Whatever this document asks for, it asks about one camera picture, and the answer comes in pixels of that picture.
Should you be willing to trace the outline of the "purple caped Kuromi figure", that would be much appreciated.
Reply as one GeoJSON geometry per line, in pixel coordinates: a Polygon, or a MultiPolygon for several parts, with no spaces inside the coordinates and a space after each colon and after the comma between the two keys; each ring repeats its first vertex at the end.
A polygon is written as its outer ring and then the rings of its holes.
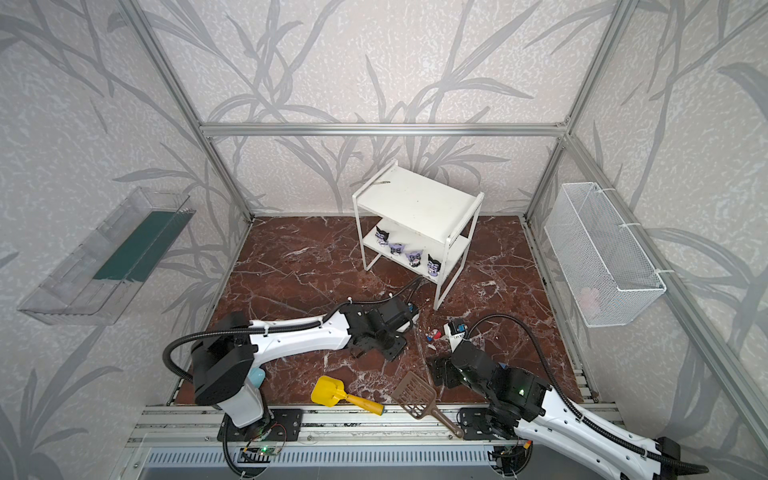
{"type": "Polygon", "coordinates": [[[412,268],[418,268],[422,262],[422,250],[411,250],[405,253],[408,265],[412,268]]]}

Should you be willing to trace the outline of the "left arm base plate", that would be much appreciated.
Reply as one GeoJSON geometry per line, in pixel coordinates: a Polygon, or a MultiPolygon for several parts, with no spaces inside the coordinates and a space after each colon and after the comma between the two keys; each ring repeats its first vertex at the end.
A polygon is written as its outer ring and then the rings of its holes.
{"type": "Polygon", "coordinates": [[[225,414],[217,440],[223,442],[276,441],[295,442],[298,440],[304,411],[300,408],[271,409],[267,415],[252,425],[236,427],[225,414]]]}

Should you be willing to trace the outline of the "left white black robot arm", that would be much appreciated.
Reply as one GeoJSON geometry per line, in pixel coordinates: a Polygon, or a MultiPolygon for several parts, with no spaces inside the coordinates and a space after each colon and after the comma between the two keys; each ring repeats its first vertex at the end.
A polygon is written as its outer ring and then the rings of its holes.
{"type": "Polygon", "coordinates": [[[395,360],[405,349],[405,333],[420,309],[398,297],[338,304],[323,315],[292,320],[250,320],[237,311],[215,330],[182,336],[162,352],[164,366],[189,382],[198,406],[215,406],[237,428],[269,421],[259,388],[249,379],[254,368],[284,357],[314,351],[374,350],[395,360]]]}

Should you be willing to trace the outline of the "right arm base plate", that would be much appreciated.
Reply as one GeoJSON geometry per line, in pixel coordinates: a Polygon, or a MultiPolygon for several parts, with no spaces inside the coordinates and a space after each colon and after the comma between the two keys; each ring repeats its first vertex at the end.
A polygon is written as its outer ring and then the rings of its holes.
{"type": "Polygon", "coordinates": [[[464,407],[458,410],[457,423],[464,432],[465,440],[497,440],[489,424],[488,413],[487,407],[464,407]]]}

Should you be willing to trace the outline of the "dark purple small figure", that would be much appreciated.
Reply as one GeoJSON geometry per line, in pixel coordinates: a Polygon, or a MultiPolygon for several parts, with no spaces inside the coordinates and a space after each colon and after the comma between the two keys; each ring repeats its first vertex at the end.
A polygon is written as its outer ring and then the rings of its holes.
{"type": "Polygon", "coordinates": [[[389,243],[388,247],[392,255],[401,255],[405,249],[405,245],[399,242],[389,243]]]}

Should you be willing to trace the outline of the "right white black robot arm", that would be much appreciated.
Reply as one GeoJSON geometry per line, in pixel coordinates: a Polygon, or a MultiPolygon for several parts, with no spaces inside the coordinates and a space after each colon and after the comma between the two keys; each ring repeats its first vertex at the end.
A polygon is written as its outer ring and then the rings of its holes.
{"type": "Polygon", "coordinates": [[[543,445],[604,479],[676,479],[710,469],[681,460],[680,445],[667,438],[633,434],[591,415],[553,384],[521,368],[495,362],[469,341],[428,361],[438,387],[467,387],[484,397],[484,408],[463,408],[466,439],[523,440],[543,445]]]}

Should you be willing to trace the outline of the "black purple Kuromi figure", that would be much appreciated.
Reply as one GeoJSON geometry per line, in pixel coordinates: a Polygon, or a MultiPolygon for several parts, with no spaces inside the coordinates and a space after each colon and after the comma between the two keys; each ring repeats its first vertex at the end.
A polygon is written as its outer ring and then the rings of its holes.
{"type": "Polygon", "coordinates": [[[376,238],[378,244],[381,245],[381,246],[389,246],[390,245],[390,242],[389,242],[390,233],[385,231],[385,230],[380,229],[378,226],[375,227],[375,230],[376,230],[375,238],[376,238]]]}

